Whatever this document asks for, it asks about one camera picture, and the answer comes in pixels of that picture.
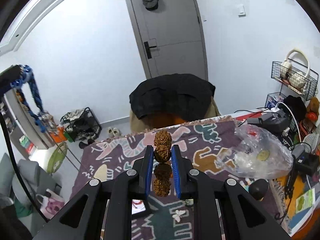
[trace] clear plastic bag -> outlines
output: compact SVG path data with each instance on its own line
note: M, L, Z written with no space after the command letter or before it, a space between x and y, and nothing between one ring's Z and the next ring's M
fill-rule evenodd
M242 139L241 143L217 156L217 164L231 174L242 178L276 179L292 169L291 152L269 131L244 124L235 128L235 134Z

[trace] black mouse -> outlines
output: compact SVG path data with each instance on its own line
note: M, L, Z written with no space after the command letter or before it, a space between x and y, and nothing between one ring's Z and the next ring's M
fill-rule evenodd
M265 179L257 179L249 185L248 191L255 200L262 200L268 188L269 184Z

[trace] white headphones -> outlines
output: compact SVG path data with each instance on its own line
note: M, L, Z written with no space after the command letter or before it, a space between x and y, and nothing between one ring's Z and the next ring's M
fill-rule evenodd
M308 60L307 56L301 50L299 50L297 48L294 48L294 49L289 51L289 53L285 57L284 62L282 62L282 64L281 64L280 76L281 76L281 78L286 79L287 73L291 72L292 63L289 62L289 56L294 52L297 52L297 53L300 53L301 55L303 55L303 57L308 62L308 70L307 70L306 74L304 74L303 72L297 72L297 73L294 73L293 75L291 75L289 77L290 85L292 85L296 89L301 89L305 85L305 83L307 81L307 78L309 77L309 74L310 74L310 63L309 63L309 60Z

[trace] braided blue rope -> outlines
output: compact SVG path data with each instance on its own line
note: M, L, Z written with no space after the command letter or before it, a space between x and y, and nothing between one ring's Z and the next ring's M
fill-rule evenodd
M17 79L16 81L12 82L10 86L16 89L16 94L19 98L19 101L23 105L25 105L25 107L28 110L28 113L31 115L33 119L35 119L35 123L37 126L39 126L41 132L45 133L46 127L43 125L43 123L39 119L41 114L44 113L44 110L43 110L42 101L40 98L39 90L36 85L36 80L33 75L32 69L28 65L20 65L20 69L21 69L20 79ZM33 113L33 111L30 109L30 106L27 103L26 98L21 90L22 85L25 83L29 84L32 97L36 103L36 106L40 109L38 114Z

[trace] light switch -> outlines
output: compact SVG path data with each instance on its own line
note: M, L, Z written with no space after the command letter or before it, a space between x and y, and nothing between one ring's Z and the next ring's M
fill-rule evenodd
M243 4L239 4L237 7L238 7L238 15L239 16L244 16L245 15L245 11L244 11Z

